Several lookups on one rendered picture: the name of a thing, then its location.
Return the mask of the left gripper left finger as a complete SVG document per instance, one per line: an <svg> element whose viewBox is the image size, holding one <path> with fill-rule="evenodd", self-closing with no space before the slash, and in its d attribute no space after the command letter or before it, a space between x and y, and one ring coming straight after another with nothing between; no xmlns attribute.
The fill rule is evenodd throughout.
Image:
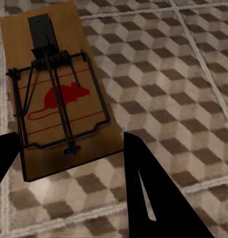
<svg viewBox="0 0 228 238"><path fill-rule="evenodd" d="M0 136L0 182L10 168L19 152L17 133L7 133Z"/></svg>

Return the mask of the mousetrap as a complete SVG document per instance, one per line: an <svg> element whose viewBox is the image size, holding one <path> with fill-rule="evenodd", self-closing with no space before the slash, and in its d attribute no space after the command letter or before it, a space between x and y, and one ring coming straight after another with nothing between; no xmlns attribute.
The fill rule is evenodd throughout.
<svg viewBox="0 0 228 238"><path fill-rule="evenodd" d="M74 0L0 18L24 182L124 151Z"/></svg>

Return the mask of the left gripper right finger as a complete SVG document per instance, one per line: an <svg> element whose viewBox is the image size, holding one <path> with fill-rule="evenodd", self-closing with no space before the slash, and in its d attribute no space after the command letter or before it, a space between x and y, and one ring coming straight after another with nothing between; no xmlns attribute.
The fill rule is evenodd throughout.
<svg viewBox="0 0 228 238"><path fill-rule="evenodd" d="M130 238L214 238L143 140L124 132ZM157 221L148 217L141 175Z"/></svg>

